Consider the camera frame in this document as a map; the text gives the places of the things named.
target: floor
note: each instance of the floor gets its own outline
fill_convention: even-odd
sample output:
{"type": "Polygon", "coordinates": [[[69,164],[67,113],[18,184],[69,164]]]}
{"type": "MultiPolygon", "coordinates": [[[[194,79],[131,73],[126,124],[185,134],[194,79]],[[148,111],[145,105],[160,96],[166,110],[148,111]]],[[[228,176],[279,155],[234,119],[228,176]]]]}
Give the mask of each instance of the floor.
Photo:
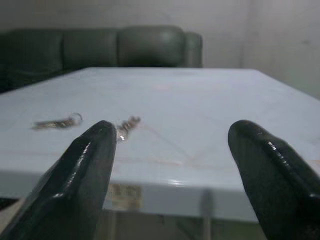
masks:
{"type": "MultiPolygon", "coordinates": [[[[202,221],[196,218],[105,212],[95,240],[201,240],[202,226],[202,221]],[[114,231],[110,222],[116,222],[114,231]]],[[[213,220],[211,239],[266,240],[266,237],[257,223],[213,220]]]]}

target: sofa backrest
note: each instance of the sofa backrest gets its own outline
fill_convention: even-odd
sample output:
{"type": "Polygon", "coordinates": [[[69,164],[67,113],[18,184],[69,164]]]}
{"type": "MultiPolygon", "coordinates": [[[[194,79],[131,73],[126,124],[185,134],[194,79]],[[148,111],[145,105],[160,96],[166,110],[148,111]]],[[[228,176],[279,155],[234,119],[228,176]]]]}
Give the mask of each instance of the sofa backrest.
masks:
{"type": "Polygon", "coordinates": [[[202,66],[201,36],[176,26],[17,29],[2,36],[0,92],[2,85],[15,89],[87,67],[202,66]]]}

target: white wall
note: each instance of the white wall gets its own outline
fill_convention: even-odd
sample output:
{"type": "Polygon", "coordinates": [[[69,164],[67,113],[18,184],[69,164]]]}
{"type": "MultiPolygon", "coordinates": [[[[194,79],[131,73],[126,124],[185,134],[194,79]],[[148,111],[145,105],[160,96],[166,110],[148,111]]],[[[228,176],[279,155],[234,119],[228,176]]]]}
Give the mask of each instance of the white wall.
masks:
{"type": "Polygon", "coordinates": [[[320,99],[320,0],[254,0],[243,66],[320,99]]]}
{"type": "Polygon", "coordinates": [[[0,30],[177,25],[203,36],[204,66],[238,68],[250,0],[0,0],[0,30]]]}

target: sofa armrest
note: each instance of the sofa armrest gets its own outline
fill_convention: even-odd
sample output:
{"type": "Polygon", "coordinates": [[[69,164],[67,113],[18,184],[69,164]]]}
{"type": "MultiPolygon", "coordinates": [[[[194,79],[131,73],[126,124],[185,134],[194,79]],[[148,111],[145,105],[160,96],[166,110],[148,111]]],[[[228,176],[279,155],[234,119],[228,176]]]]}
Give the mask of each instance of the sofa armrest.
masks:
{"type": "Polygon", "coordinates": [[[202,47],[201,35],[194,32],[185,33],[185,57],[180,67],[202,68],[202,47]]]}

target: label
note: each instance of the label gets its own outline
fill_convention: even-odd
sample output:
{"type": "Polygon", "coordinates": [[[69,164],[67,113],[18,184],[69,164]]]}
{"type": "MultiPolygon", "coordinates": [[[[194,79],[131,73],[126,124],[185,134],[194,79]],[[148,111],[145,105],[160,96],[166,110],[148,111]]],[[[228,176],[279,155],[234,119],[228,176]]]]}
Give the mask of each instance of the label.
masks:
{"type": "Polygon", "coordinates": [[[142,187],[138,185],[110,184],[112,208],[114,210],[138,210],[142,207],[142,187]]]}

